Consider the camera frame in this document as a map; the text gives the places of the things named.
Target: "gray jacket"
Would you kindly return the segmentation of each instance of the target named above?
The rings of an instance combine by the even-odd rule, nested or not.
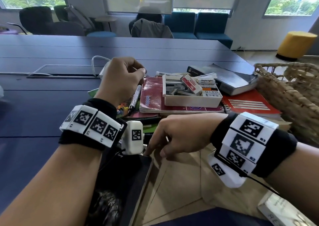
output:
[[[134,23],[132,37],[174,38],[168,26],[143,18]]]

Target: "blue chair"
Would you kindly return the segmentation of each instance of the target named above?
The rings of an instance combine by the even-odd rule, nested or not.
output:
[[[194,35],[195,13],[172,12],[164,16],[164,24],[169,27],[174,38],[197,39]]]
[[[86,36],[91,36],[91,37],[116,37],[116,34],[114,32],[110,32],[110,31],[94,31],[92,33],[87,34]]]
[[[224,13],[198,13],[195,36],[202,40],[218,40],[230,49],[233,40],[224,34],[228,14]]]

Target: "cardboard box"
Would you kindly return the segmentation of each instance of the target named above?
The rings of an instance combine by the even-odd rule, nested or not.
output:
[[[181,76],[166,76],[163,75],[163,97],[166,106],[181,106],[181,107],[206,107],[217,108],[223,96],[220,97],[204,97],[204,96],[187,96],[187,95],[167,95],[166,80],[180,81]]]
[[[260,201],[258,209],[275,226],[316,226],[290,202],[270,191]]]

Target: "hand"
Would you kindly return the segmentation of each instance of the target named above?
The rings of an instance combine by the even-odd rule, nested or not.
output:
[[[134,94],[138,84],[144,83],[145,73],[146,69],[133,57],[114,57],[94,97],[117,107]]]
[[[170,115],[158,124],[144,155],[150,155],[158,147],[162,148],[161,157],[199,151],[210,143],[212,133],[226,117],[223,113]]]

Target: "orange notebook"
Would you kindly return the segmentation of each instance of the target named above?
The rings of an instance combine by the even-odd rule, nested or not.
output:
[[[222,102],[226,110],[230,112],[249,112],[257,116],[273,118],[280,117],[281,114],[256,89],[234,96],[223,95]]]

